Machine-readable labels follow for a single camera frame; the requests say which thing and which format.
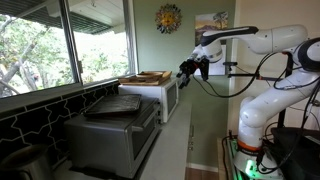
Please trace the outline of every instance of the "sun wall decoration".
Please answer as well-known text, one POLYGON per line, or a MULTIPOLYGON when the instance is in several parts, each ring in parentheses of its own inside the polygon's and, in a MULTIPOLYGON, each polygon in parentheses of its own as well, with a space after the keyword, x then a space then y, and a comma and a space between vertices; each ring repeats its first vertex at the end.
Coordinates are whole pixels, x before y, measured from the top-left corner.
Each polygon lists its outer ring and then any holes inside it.
POLYGON ((156 13, 157 29, 161 33, 171 34, 181 25, 181 10, 175 4, 161 6, 156 13))

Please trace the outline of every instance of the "black tray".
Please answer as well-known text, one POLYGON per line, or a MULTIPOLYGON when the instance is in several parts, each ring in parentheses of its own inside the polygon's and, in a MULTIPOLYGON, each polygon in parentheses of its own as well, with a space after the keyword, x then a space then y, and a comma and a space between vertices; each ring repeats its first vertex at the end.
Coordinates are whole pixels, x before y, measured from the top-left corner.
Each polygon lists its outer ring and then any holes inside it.
POLYGON ((132 114, 139 110, 141 94, 108 95, 92 104, 83 115, 86 117, 106 117, 132 114))

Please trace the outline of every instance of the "countertop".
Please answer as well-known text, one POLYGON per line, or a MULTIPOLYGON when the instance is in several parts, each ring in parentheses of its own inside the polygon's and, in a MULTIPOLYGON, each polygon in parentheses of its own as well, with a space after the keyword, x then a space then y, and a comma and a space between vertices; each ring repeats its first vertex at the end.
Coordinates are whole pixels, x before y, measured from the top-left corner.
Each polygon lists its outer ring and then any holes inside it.
MULTIPOLYGON (((185 179, 190 121, 191 104, 179 102, 169 121, 161 126, 140 180, 185 179)), ((70 167, 70 161, 61 164, 54 171, 56 180, 101 180, 70 171, 70 167)))

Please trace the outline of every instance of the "window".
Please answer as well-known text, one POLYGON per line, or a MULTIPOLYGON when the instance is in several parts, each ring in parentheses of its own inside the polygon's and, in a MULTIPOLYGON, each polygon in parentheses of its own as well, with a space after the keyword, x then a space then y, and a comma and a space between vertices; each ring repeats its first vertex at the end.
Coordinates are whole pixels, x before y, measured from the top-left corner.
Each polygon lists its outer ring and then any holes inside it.
POLYGON ((0 98, 135 73, 130 2, 0 0, 0 98))

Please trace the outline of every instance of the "tray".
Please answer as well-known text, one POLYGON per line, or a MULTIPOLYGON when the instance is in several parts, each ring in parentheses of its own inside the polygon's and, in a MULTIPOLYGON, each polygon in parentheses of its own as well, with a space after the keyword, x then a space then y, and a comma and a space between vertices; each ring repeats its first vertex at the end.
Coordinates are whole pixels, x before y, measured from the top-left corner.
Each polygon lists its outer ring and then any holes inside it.
POLYGON ((171 71, 143 71, 138 76, 132 76, 128 78, 119 78, 118 81, 123 85, 135 85, 135 86, 158 86, 171 76, 171 71), (143 76, 143 74, 158 74, 162 73, 161 76, 143 76))
POLYGON ((86 117, 106 117, 132 114, 139 110, 141 94, 109 95, 101 97, 83 115, 86 117))

